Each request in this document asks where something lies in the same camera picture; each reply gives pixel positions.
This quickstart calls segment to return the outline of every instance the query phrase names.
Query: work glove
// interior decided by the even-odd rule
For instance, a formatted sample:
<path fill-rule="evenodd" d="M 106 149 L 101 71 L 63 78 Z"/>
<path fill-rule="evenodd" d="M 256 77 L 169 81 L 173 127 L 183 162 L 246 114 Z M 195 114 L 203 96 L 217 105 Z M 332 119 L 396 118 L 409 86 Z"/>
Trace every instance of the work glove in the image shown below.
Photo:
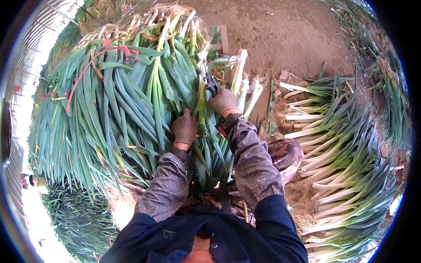
<path fill-rule="evenodd" d="M 174 143 L 185 143 L 191 145 L 196 139 L 197 126 L 196 119 L 191 116 L 190 109 L 184 109 L 184 114 L 178 117 L 171 130 L 174 134 Z"/>
<path fill-rule="evenodd" d="M 235 95 L 228 89 L 218 87 L 218 92 L 215 98 L 209 99 L 210 107 L 216 112 L 222 115 L 228 109 L 237 108 L 237 98 Z"/>

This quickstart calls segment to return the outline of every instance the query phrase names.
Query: red string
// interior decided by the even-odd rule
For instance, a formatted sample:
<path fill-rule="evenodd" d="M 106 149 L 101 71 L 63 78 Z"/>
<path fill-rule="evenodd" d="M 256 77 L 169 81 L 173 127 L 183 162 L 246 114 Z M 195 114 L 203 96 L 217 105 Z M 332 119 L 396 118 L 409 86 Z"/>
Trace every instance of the red string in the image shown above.
<path fill-rule="evenodd" d="M 69 100 L 67 101 L 66 112 L 69 112 L 69 110 L 70 110 L 70 102 L 72 101 L 72 96 L 73 96 L 73 92 L 75 91 L 76 85 L 78 84 L 79 80 L 82 78 L 83 74 L 84 74 L 84 73 L 85 73 L 85 71 L 88 69 L 88 67 L 92 64 L 92 62 L 93 62 L 93 61 L 94 61 L 94 60 L 95 60 L 95 59 L 96 59 L 99 55 L 101 55 L 102 53 L 104 53 L 105 51 L 108 51 L 108 50 L 118 49 L 118 50 L 122 50 L 122 51 L 124 51 L 124 55 L 125 55 L 126 57 L 129 57 L 129 56 L 130 56 L 131 51 L 133 51 L 134 53 L 136 53 L 136 57 L 135 57 L 135 59 L 132 59 L 132 60 L 126 60 L 126 61 L 124 61 L 124 63 L 125 63 L 125 62 L 130 62 L 130 61 L 136 61 L 136 60 L 137 60 L 137 58 L 139 57 L 139 51 L 128 49 L 126 46 L 120 46 L 120 47 L 110 48 L 110 47 L 109 47 L 109 46 L 110 46 L 110 43 L 111 43 L 111 40 L 104 40 L 104 41 L 103 41 L 103 44 L 105 45 L 106 49 L 105 49 L 105 50 L 103 50 L 103 51 L 101 51 L 101 52 L 99 52 L 98 54 L 96 54 L 96 55 L 92 58 L 92 60 L 88 63 L 88 65 L 85 67 L 85 69 L 82 71 L 82 74 L 80 74 L 80 76 L 77 78 L 77 80 L 76 80 L 76 82 L 75 82 L 75 85 L 73 86 L 72 92 L 70 93 Z"/>
<path fill-rule="evenodd" d="M 95 251 L 92 251 L 92 252 L 93 252 L 93 256 L 95 257 L 96 261 L 99 263 L 99 259 L 95 255 Z"/>
<path fill-rule="evenodd" d="M 45 99 L 45 98 L 47 98 L 48 96 L 53 95 L 53 94 L 57 94 L 57 92 L 53 91 L 53 92 L 51 92 L 51 93 L 49 93 L 49 94 L 45 95 L 44 97 L 42 97 L 42 98 L 41 98 L 41 100 L 43 100 L 43 99 Z"/>

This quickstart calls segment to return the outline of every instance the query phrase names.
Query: gray patterned sleeve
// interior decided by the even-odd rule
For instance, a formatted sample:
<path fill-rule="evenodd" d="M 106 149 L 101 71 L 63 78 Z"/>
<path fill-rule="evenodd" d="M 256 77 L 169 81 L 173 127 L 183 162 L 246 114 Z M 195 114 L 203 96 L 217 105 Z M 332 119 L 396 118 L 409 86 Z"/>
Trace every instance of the gray patterned sleeve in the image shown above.
<path fill-rule="evenodd" d="M 234 152 L 235 183 L 251 210 L 273 194 L 284 195 L 278 170 L 273 166 L 267 143 L 256 134 L 256 127 L 240 119 L 227 136 Z"/>
<path fill-rule="evenodd" d="M 136 203 L 135 213 L 150 215 L 157 223 L 173 215 L 189 194 L 186 172 L 187 165 L 174 154 L 161 156 L 155 177 Z"/>

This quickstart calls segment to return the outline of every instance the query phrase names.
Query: wristband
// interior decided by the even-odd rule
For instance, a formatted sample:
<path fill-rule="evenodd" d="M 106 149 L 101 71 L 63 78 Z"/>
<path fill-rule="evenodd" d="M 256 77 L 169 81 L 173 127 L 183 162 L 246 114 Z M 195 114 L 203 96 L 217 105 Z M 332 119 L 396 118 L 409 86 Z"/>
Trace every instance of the wristband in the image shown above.
<path fill-rule="evenodd" d="M 231 128 L 238 122 L 241 117 L 241 113 L 231 113 L 225 118 L 225 122 L 221 124 L 221 127 L 225 130 L 226 134 L 229 133 Z"/>
<path fill-rule="evenodd" d="M 172 147 L 170 150 L 170 153 L 174 154 L 175 156 L 177 156 L 178 158 L 180 158 L 181 160 L 189 163 L 191 161 L 193 161 L 195 159 L 194 156 L 189 155 L 185 150 L 180 150 L 177 147 Z"/>

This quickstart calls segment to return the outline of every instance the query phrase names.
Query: black handle shears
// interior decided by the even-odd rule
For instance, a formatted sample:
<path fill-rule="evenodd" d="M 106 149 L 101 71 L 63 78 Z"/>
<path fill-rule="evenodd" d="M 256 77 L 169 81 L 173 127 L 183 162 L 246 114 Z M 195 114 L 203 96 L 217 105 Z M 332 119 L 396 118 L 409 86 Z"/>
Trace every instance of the black handle shears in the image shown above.
<path fill-rule="evenodd" d="M 218 93 L 218 83 L 216 82 L 215 76 L 206 72 L 206 75 L 203 77 L 203 81 L 206 82 L 205 89 L 210 91 L 212 98 L 215 98 Z"/>

